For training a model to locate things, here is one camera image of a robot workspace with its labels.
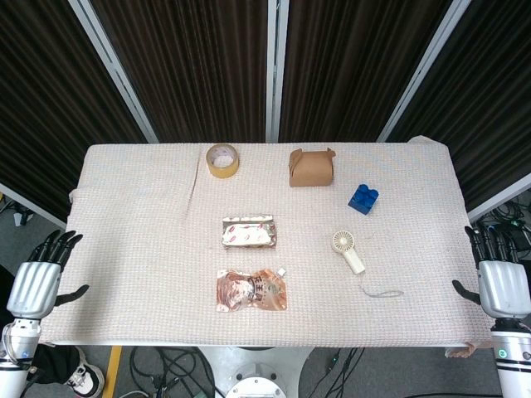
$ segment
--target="masking tape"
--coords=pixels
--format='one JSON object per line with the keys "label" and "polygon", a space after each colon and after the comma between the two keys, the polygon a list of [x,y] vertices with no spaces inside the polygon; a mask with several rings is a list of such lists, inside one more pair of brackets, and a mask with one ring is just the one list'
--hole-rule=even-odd
{"label": "masking tape", "polygon": [[[231,158],[232,162],[228,166],[218,167],[215,166],[216,160],[224,157],[226,159]],[[240,159],[238,152],[227,143],[218,143],[208,149],[207,152],[207,165],[210,173],[218,178],[228,178],[233,176],[240,167]]]}

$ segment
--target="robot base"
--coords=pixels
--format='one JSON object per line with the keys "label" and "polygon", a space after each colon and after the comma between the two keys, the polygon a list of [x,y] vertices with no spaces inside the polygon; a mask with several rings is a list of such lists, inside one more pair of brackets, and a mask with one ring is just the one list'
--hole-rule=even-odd
{"label": "robot base", "polygon": [[199,349],[210,363],[217,388],[227,398],[297,398],[300,373],[313,351],[312,347]]}

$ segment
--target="roll of tape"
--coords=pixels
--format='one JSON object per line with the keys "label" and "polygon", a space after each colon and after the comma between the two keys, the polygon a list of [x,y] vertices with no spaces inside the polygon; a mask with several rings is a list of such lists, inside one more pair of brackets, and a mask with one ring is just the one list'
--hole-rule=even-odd
{"label": "roll of tape", "polygon": [[208,149],[207,165],[210,173],[215,177],[233,176],[240,167],[238,152],[228,143],[218,143]]}

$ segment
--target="fan handle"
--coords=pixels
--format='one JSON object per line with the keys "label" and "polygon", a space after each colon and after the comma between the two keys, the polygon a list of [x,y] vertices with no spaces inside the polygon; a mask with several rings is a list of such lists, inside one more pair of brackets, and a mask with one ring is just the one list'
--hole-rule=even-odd
{"label": "fan handle", "polygon": [[358,257],[356,250],[351,249],[343,252],[343,257],[347,260],[347,264],[355,274],[359,274],[365,270],[365,266]]}

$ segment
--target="blue building brick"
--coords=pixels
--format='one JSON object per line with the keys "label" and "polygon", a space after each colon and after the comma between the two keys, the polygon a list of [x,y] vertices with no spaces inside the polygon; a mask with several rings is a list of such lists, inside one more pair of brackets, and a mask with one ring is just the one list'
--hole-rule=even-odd
{"label": "blue building brick", "polygon": [[360,213],[368,214],[377,199],[378,191],[376,189],[368,189],[365,184],[362,184],[358,187],[348,205]]}

